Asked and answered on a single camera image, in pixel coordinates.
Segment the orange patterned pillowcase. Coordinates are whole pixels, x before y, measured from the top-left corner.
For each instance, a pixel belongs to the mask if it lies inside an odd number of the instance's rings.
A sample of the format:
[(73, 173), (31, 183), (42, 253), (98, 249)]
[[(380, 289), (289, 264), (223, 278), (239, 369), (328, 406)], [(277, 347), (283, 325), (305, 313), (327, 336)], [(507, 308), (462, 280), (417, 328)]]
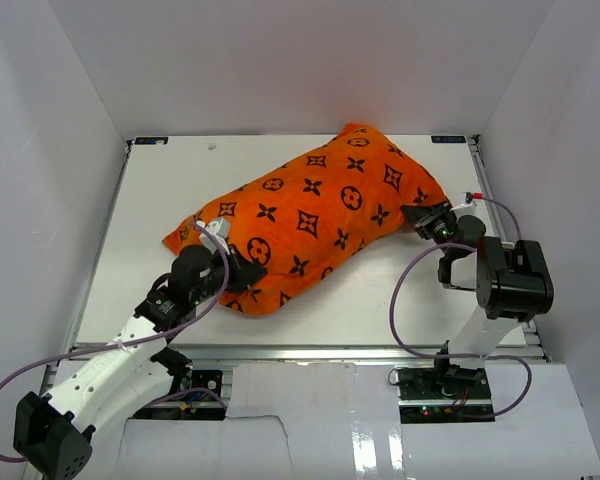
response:
[(223, 217), (229, 243), (265, 276), (220, 303), (267, 315), (324, 280), (408, 219), (406, 207), (448, 201), (436, 179), (370, 125), (349, 123), (327, 144), (218, 197), (162, 241), (172, 253), (199, 243), (197, 221)]

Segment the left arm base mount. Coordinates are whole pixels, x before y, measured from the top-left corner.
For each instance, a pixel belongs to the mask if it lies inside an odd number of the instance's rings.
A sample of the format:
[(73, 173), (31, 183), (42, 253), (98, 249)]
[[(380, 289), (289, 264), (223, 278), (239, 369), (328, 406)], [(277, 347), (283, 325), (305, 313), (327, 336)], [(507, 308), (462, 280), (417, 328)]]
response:
[(183, 409), (212, 402), (226, 410), (221, 397), (222, 379), (221, 370), (198, 370), (184, 354), (166, 347), (140, 365), (134, 372), (132, 386), (139, 398), (146, 400), (143, 408), (177, 401)]

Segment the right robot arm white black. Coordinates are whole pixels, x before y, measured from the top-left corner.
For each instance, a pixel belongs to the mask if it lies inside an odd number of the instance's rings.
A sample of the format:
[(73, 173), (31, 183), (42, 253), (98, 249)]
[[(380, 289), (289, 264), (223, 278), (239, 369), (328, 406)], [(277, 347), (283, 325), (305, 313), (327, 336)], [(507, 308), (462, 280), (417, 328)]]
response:
[(403, 206), (404, 216), (416, 233), (440, 247), (437, 279), (446, 289), (452, 283), (456, 261), (476, 255), (477, 307), (460, 332), (433, 358), (431, 384), (441, 397), (452, 399), (479, 383), (485, 376), (485, 361), (519, 324), (546, 314), (554, 301), (554, 287), (541, 245), (518, 239), (506, 243), (486, 233), (486, 225), (475, 215), (477, 202), (492, 200), (480, 193), (466, 193), (463, 203), (453, 207), (444, 201), (434, 206)]

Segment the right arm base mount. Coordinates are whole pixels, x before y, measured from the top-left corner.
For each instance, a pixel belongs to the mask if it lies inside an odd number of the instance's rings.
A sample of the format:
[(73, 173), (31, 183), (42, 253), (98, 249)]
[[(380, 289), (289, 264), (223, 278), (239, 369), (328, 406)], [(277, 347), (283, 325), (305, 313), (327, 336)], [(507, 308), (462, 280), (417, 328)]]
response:
[(387, 382), (397, 389), (402, 425), (494, 422), (486, 375), (476, 382), (443, 383), (433, 368), (393, 368)]

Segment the blue table label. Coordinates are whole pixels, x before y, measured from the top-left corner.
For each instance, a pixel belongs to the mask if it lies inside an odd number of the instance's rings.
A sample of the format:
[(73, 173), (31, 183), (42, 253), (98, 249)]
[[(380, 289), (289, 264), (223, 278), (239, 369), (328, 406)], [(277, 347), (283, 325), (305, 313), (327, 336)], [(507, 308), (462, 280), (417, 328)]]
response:
[(133, 145), (166, 145), (168, 141), (169, 138), (164, 136), (139, 136), (133, 140)]
[(465, 144), (466, 137), (462, 135), (432, 135), (434, 144)]

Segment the aluminium front rail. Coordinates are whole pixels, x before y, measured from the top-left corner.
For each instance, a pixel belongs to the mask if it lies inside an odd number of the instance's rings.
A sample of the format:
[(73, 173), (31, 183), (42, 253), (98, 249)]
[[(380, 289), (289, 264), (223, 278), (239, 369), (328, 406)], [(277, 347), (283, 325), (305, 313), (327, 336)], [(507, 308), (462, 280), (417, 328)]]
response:
[(217, 361), (388, 361), (403, 362), (421, 360), (399, 347), (315, 347), (315, 348), (273, 348), (263, 346), (193, 346), (176, 345), (174, 349), (182, 352), (195, 362)]

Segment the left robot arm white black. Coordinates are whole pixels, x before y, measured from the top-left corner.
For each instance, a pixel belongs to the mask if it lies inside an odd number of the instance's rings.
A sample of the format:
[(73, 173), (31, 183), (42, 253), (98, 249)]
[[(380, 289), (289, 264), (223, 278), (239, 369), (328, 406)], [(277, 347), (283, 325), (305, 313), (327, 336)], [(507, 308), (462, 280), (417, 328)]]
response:
[(200, 317), (198, 306), (245, 292), (265, 275), (264, 266), (233, 249), (182, 249), (111, 342), (90, 351), (68, 379), (19, 401), (15, 450), (46, 479), (75, 478), (107, 428), (153, 400), (189, 392), (189, 362), (169, 345)]

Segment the right blue table label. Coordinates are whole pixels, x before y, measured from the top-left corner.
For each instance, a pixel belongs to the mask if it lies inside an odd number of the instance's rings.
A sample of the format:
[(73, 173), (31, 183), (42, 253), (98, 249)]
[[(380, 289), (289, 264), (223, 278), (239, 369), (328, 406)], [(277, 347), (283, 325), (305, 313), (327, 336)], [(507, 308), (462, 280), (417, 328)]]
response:
[(466, 137), (462, 135), (432, 135), (434, 144), (465, 144)]

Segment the left blue table label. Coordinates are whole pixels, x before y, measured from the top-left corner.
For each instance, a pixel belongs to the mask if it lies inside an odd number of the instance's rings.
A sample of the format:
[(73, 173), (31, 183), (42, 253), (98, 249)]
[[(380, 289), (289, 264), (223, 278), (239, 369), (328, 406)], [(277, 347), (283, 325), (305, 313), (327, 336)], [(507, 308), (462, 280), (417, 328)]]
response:
[(139, 136), (133, 140), (133, 145), (166, 145), (168, 141), (169, 138), (164, 136)]

